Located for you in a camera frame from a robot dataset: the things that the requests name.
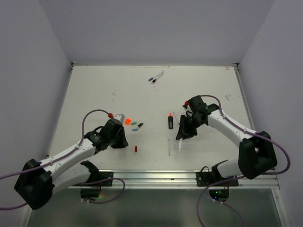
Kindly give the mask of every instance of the gray wall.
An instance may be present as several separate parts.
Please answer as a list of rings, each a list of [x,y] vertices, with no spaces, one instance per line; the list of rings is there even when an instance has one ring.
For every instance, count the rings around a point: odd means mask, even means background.
[[[276,0],[240,64],[258,130],[286,148],[290,170],[278,177],[292,226],[302,226],[303,188],[303,1]],[[278,149],[278,169],[285,158]]]
[[[36,0],[0,1],[0,175],[45,157],[69,78],[69,61]],[[16,177],[0,181],[0,207],[24,203]],[[0,211],[0,226],[22,209]]]
[[[274,0],[39,0],[71,61],[240,62]]]

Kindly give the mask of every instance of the black marker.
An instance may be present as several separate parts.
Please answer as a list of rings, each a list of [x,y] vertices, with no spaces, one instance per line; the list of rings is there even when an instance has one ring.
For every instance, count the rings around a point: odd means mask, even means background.
[[[174,128],[174,118],[172,117],[171,113],[169,114],[169,129]]]

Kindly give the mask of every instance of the whiteboard surface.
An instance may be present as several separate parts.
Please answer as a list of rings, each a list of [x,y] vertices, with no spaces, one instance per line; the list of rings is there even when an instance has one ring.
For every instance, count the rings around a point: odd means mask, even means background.
[[[164,75],[159,81],[153,85],[148,82],[162,70]],[[233,67],[75,66],[50,156],[80,139],[81,121],[87,112],[104,109],[113,114],[123,113],[126,118],[144,125],[139,131],[132,131],[133,126],[125,125],[127,148],[108,148],[90,157],[88,160],[99,169],[193,170],[237,158],[238,148],[206,125],[197,129],[197,136],[183,141],[181,151],[178,150],[178,141],[175,141],[178,124],[174,119],[174,129],[169,130],[168,115],[174,111],[179,119],[184,113],[184,102],[203,94],[218,97],[230,117],[249,127]],[[215,103],[212,98],[203,100],[208,105]],[[102,112],[91,114],[85,122],[85,132],[104,125],[107,120]]]

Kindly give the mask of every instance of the robotic arm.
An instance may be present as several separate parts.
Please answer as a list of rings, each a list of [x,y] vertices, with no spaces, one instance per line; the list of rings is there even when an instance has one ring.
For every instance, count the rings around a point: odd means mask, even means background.
[[[270,135],[265,131],[257,133],[251,129],[246,129],[246,127],[228,117],[223,110],[221,110],[222,114],[218,105],[207,105],[201,96],[189,99],[183,107],[187,110],[190,109],[190,111],[188,110],[186,115],[181,115],[176,140],[186,140],[196,136],[196,129],[206,124],[220,131],[239,148],[238,159],[225,160],[212,167],[211,183],[237,175],[244,175],[248,179],[253,179],[277,165],[273,145],[251,135],[252,133],[258,134],[270,139]],[[226,118],[243,128],[244,131],[240,131],[227,122]]]
[[[81,144],[79,141],[54,157],[40,162],[34,159],[29,160],[25,163],[23,170],[37,169],[21,174],[15,184],[15,190],[33,210],[36,210],[44,206],[51,196],[61,189],[86,181],[102,180],[98,169],[90,162],[84,161],[81,165],[74,165],[107,149],[108,146],[127,147],[122,124],[124,119],[123,114],[116,115],[104,126],[99,126],[84,135]]]

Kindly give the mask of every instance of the gray floor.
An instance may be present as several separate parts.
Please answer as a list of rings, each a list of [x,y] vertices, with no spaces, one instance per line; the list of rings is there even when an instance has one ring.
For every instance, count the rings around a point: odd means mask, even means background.
[[[117,190],[103,190],[103,199]],[[111,203],[95,205],[80,202],[79,189],[67,189],[41,209],[33,211],[30,227],[196,227],[196,200],[201,190],[126,190]],[[271,190],[231,190],[228,203],[237,208],[248,227],[280,227]],[[237,214],[209,195],[200,202],[206,226],[237,227]]]

